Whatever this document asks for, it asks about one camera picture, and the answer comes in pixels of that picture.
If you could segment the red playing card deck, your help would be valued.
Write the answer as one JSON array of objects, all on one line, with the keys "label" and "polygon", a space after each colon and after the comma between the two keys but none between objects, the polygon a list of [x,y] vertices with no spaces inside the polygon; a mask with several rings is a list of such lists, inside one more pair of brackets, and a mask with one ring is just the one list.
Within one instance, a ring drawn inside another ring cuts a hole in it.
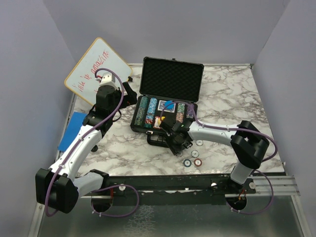
[{"label": "red playing card deck", "polygon": [[160,117],[157,116],[157,117],[155,117],[154,128],[161,129],[160,125],[161,125]]}]

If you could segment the blue round dealer button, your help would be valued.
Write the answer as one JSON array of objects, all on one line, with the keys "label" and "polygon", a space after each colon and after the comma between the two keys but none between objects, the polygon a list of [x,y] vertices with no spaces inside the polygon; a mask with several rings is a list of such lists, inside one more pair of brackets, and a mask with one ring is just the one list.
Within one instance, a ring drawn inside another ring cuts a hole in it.
[{"label": "blue round dealer button", "polygon": [[165,110],[173,111],[174,110],[174,103],[173,103],[173,101],[166,101],[164,103],[164,107],[165,107]]}]

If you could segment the black poker set case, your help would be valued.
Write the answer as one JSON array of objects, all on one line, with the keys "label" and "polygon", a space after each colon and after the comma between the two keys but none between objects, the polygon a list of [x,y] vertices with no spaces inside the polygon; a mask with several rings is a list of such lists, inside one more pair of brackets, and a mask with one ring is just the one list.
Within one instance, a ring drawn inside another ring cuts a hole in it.
[{"label": "black poker set case", "polygon": [[[194,121],[186,118],[187,104],[193,104],[195,109],[198,108],[197,101],[203,78],[204,65],[199,63],[182,62],[175,59],[159,59],[153,57],[145,57],[143,59],[143,68],[140,82],[140,96],[135,107],[130,128],[137,133],[145,133],[147,142],[153,146],[166,147],[167,144],[163,137],[165,132],[162,129],[155,129],[155,117],[162,116],[176,119],[177,104],[185,104],[184,120]],[[135,126],[134,121],[142,97],[148,97],[148,103],[141,126]],[[144,127],[145,117],[151,98],[158,100],[154,121],[151,128]],[[159,100],[173,101],[175,104],[175,112],[169,113],[158,110]]]}]

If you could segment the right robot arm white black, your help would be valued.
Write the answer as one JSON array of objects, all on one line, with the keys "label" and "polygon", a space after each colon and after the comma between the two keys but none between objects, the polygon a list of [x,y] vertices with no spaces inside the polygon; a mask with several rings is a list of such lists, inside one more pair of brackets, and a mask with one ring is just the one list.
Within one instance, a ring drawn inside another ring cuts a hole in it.
[{"label": "right robot arm white black", "polygon": [[209,141],[232,147],[238,162],[227,180],[227,188],[238,193],[252,171],[259,168],[270,145],[267,138],[249,121],[238,125],[216,126],[210,123],[165,118],[159,125],[164,140],[174,155],[189,148],[193,141]]}]

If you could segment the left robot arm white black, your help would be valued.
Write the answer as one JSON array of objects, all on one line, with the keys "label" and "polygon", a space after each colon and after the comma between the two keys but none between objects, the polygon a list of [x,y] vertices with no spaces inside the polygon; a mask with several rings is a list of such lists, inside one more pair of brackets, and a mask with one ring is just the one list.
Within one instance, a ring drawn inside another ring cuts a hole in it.
[{"label": "left robot arm white black", "polygon": [[48,217],[55,212],[69,213],[77,200],[90,193],[105,194],[109,189],[109,175],[93,169],[77,178],[76,174],[87,155],[101,141],[113,125],[115,114],[137,103],[137,94],[127,82],[119,88],[103,84],[98,88],[96,104],[82,122],[79,132],[62,156],[49,169],[39,169],[35,176],[37,202],[45,206]]}]

